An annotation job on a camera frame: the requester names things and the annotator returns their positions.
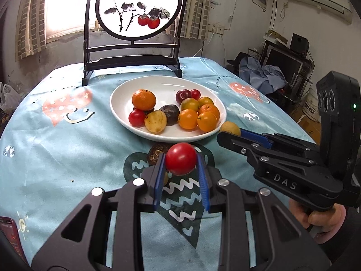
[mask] white wall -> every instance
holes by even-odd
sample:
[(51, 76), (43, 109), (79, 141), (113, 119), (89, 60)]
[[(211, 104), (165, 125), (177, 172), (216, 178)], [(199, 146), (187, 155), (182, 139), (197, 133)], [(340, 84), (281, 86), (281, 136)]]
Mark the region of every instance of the white wall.
[(278, 0), (274, 30), (291, 43), (296, 33), (308, 39), (310, 53), (315, 61), (312, 76), (315, 84), (331, 70), (356, 78), (361, 82), (359, 67), (361, 46), (361, 20), (353, 10), (353, 23), (347, 25), (329, 12), (290, 0), (286, 17), (281, 22), (280, 11), (287, 0)]
[[(83, 35), (64, 37), (47, 45), (47, 49), (41, 53), (26, 57), (19, 62), (15, 61), (15, 28), (20, 0), (10, 0), (5, 18), (4, 30), (4, 72), (8, 82), (19, 92), (30, 91), (40, 80), (47, 76), (55, 68), (68, 64), (83, 62)], [(237, 4), (220, 3), (211, 12), (210, 21), (217, 19), (217, 11), (232, 13), (233, 20), (229, 30), (224, 31), (223, 40), (226, 49), (226, 59), (234, 59), (241, 51), (247, 52), (248, 48), (257, 48), (263, 41), (263, 34), (267, 31), (271, 16), (272, 3), (269, 0), (268, 9), (263, 13), (262, 9), (252, 3), (252, 0), (237, 0)], [(147, 41), (169, 43), (171, 38), (160, 34)], [(203, 57), (213, 59), (224, 66), (224, 49), (221, 36), (214, 34), (210, 44), (205, 42)], [(105, 32), (93, 32), (90, 34), (91, 46), (118, 44), (121, 41), (114, 39)], [(183, 39), (181, 42), (180, 57), (192, 57), (201, 47), (203, 41), (195, 39)], [(155, 53), (169, 50), (149, 50)], [(98, 59), (105, 56), (133, 54), (132, 50), (105, 51), (92, 56)]]

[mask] black speaker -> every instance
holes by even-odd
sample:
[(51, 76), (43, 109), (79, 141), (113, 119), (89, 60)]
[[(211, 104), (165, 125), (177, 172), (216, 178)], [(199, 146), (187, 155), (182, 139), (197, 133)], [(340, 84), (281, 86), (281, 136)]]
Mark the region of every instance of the black speaker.
[(306, 58), (309, 47), (310, 43), (308, 42), (308, 39), (296, 35), (295, 33), (293, 34), (291, 46), (289, 47), (292, 51)]

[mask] white bucket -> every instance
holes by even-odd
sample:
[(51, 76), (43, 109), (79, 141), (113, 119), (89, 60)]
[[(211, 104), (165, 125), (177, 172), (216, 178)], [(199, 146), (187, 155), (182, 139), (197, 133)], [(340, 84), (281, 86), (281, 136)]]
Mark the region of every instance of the white bucket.
[(318, 121), (319, 114), (317, 93), (312, 88), (307, 94), (306, 101), (302, 107), (302, 111), (313, 121)]

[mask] wall socket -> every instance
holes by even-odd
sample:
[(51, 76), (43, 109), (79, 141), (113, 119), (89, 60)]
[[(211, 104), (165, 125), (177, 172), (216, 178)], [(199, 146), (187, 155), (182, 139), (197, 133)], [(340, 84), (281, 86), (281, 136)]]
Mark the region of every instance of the wall socket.
[(208, 24), (208, 31), (222, 35), (224, 34), (224, 27), (217, 24)]

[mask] blue gripper pad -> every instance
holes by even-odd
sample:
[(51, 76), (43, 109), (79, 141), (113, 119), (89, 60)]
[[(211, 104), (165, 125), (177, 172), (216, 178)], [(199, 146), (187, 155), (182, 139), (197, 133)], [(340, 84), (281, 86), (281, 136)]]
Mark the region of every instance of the blue gripper pad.
[(200, 188), (201, 196), (202, 196), (202, 205), (204, 206), (206, 211), (209, 211), (209, 208), (211, 207), (211, 202), (209, 200), (209, 187), (208, 187), (207, 179), (205, 177), (202, 158), (203, 157), (201, 154), (197, 154), (199, 188)]
[(241, 129), (241, 137), (249, 139), (251, 141), (254, 141), (255, 143), (260, 144), (261, 146), (263, 146), (267, 149), (272, 148), (272, 143), (270, 143), (268, 141), (268, 138), (266, 138), (266, 136), (260, 135), (258, 133), (252, 133), (248, 130)]
[(157, 210), (157, 208), (160, 204), (165, 174), (166, 174), (166, 172), (165, 172), (165, 154), (163, 154), (162, 160), (160, 163), (160, 167), (159, 167), (159, 171), (158, 171), (158, 175), (157, 175), (156, 184), (154, 186), (154, 202), (153, 202), (154, 211)]

